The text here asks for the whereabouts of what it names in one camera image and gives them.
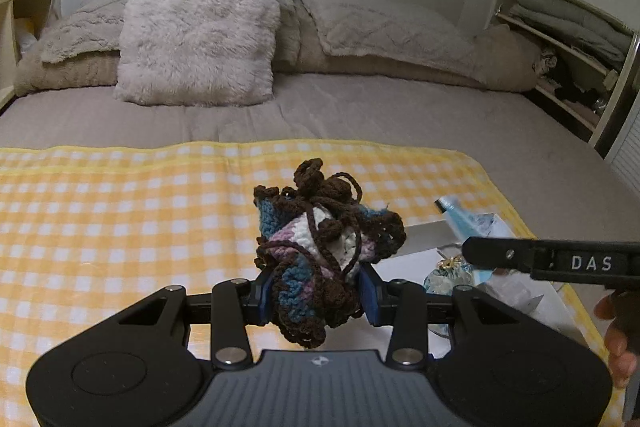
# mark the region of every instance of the white logo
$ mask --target white logo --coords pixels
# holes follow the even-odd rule
[[[322,367],[323,365],[326,365],[329,362],[331,362],[331,360],[329,360],[327,357],[324,357],[322,355],[320,355],[319,357],[315,357],[314,359],[311,359],[311,363],[313,363],[313,365],[317,365],[318,367]]]

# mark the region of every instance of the yellow checkered blanket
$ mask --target yellow checkered blanket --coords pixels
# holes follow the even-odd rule
[[[347,171],[364,203],[389,207],[406,225],[440,219],[433,205],[457,195],[496,212],[530,237],[481,166],[462,153],[366,142],[194,142],[159,150],[0,149],[0,418],[34,425],[24,382],[36,358],[168,284],[206,293],[232,277],[253,279],[255,185],[292,184],[303,160]],[[569,286],[561,291],[591,347],[602,340]],[[254,353],[289,349],[276,328],[251,328]],[[190,349],[207,358],[208,331]],[[603,425],[618,425],[610,407]]]

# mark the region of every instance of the gray ribbed panel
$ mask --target gray ribbed panel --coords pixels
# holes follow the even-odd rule
[[[326,357],[321,365],[313,359]],[[375,351],[267,351],[247,371],[214,378],[174,427],[469,427],[427,379]]]
[[[640,113],[613,158],[611,168],[640,197]]]

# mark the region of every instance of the beige bed sheet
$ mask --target beige bed sheet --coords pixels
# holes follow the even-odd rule
[[[190,140],[363,139],[478,160],[538,236],[640,241],[640,201],[604,161],[519,94],[381,76],[276,76],[252,107],[140,107],[112,87],[38,92],[0,117],[0,146],[155,148]]]

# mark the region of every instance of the silver bolt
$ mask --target silver bolt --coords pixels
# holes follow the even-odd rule
[[[241,347],[223,347],[216,351],[216,358],[222,363],[242,362],[246,358],[246,351]]]
[[[413,347],[401,347],[401,349],[396,349],[391,354],[391,358],[402,365],[414,365],[414,363],[420,362],[424,355]]]

